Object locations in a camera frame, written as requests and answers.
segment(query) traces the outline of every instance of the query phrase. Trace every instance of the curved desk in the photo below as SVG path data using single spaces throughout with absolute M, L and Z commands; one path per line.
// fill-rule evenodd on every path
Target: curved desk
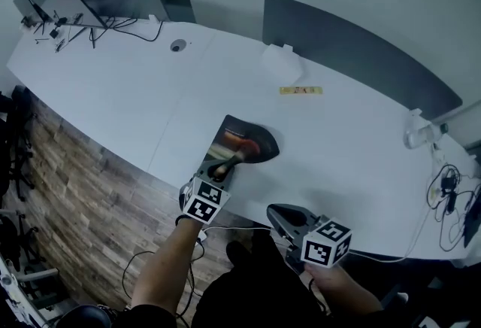
M 158 26 L 129 29 L 155 36 Z M 301 59 L 296 84 L 322 86 L 320 96 L 281 96 L 260 59 L 260 41 L 190 23 L 165 23 L 147 43 L 107 32 L 95 50 L 82 34 L 59 53 L 25 34 L 8 67 L 40 99 L 79 130 L 133 165 L 180 187 L 198 168 L 226 114 L 262 124 L 281 153 L 240 166 L 227 210 L 268 224 L 272 202 L 305 206 L 353 229 L 352 248 L 403 257 L 428 211 L 433 164 L 427 147 L 408 150 L 402 135 L 407 109 L 330 68 Z M 171 43 L 185 39 L 184 51 Z M 477 164 L 449 136 L 441 148 L 463 175 Z M 465 178 L 460 190 L 477 180 Z M 468 196 L 459 198 L 464 209 Z M 443 240 L 456 222 L 446 217 Z M 466 257 L 462 243 L 439 247 L 440 223 L 431 213 L 410 257 Z

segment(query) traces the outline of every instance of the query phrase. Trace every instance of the floor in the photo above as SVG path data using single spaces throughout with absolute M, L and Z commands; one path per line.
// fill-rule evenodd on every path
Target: floor
M 34 157 L 27 170 L 35 189 L 23 187 L 26 202 L 22 203 L 12 184 L 4 207 L 21 209 L 27 223 L 39 228 L 40 252 L 47 266 L 59 269 L 74 299 L 122 310 L 129 303 L 121 283 L 123 270 L 134 254 L 155 251 L 169 236 L 180 214 L 177 190 L 103 148 L 35 96 L 32 110 L 37 114 L 30 125 Z M 252 222 L 221 211 L 212 225 L 251 226 Z M 193 264 L 197 293 L 201 295 L 231 268 L 226 243 L 237 239 L 248 245 L 251 233 L 207 232 L 205 255 Z M 280 238 L 277 241 L 285 252 Z M 201 249 L 196 248 L 193 256 L 199 254 Z M 140 255 L 129 267 L 125 281 L 129 294 L 148 256 Z M 186 284 L 179 310 L 189 292 Z M 194 295 L 186 313 L 189 322 L 198 300 Z

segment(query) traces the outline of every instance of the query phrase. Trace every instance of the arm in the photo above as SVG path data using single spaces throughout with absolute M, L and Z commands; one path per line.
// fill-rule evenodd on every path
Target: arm
M 132 307 L 156 305 L 175 315 L 201 228 L 202 223 L 197 220 L 179 220 L 163 246 L 142 268 L 135 284 Z
M 324 269 L 306 264 L 305 269 L 313 276 L 334 315 L 359 316 L 383 310 L 379 300 L 340 266 Z

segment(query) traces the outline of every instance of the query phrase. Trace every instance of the yellow tag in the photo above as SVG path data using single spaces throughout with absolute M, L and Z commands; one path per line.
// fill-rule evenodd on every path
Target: yellow tag
M 281 94 L 322 94 L 321 86 L 281 87 L 279 91 Z

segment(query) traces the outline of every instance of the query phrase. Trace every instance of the white box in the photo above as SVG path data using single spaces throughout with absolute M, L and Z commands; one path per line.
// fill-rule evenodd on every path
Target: white box
M 231 198 L 231 195 L 199 177 L 194 177 L 189 186 L 184 188 L 186 195 L 183 213 L 209 224 L 219 210 Z
M 351 235 L 351 229 L 333 218 L 304 236 L 301 260 L 331 268 L 349 251 Z

